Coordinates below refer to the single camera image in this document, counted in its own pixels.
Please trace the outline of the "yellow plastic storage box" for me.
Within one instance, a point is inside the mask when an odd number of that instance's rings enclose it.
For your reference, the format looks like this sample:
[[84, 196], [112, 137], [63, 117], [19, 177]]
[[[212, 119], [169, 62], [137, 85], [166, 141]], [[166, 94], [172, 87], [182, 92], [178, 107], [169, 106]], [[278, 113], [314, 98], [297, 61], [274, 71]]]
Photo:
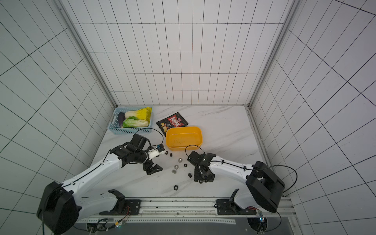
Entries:
[[171, 128], [166, 133], [166, 145], [172, 151], [198, 149], [203, 143], [202, 131], [196, 126]]

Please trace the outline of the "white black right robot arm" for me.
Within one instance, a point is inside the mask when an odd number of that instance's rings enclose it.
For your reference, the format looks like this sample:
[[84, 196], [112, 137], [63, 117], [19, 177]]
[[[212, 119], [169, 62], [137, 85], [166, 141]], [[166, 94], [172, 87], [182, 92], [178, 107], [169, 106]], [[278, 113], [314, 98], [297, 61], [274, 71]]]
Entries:
[[188, 162], [194, 166], [196, 182], [213, 182], [226, 177], [242, 183], [246, 190], [233, 194], [237, 207], [246, 209], [257, 205], [268, 212], [277, 211], [286, 185], [265, 163], [240, 164], [213, 153], [199, 154], [196, 151], [188, 155]]

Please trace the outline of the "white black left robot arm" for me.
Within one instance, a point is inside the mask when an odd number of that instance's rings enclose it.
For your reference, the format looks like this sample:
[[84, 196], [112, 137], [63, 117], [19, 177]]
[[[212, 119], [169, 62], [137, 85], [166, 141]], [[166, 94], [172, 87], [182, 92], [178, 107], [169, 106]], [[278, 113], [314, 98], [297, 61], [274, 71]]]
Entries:
[[125, 196], [115, 189], [96, 196], [85, 197], [85, 194], [126, 165], [141, 164], [147, 175], [162, 171], [163, 168], [152, 160], [164, 154], [165, 147], [159, 144], [145, 149], [145, 144], [149, 142], [148, 138], [134, 134], [131, 141], [110, 149], [102, 160], [78, 175], [62, 183], [48, 184], [36, 213], [42, 227], [48, 227], [54, 234], [61, 235], [77, 221], [100, 212], [129, 215]]

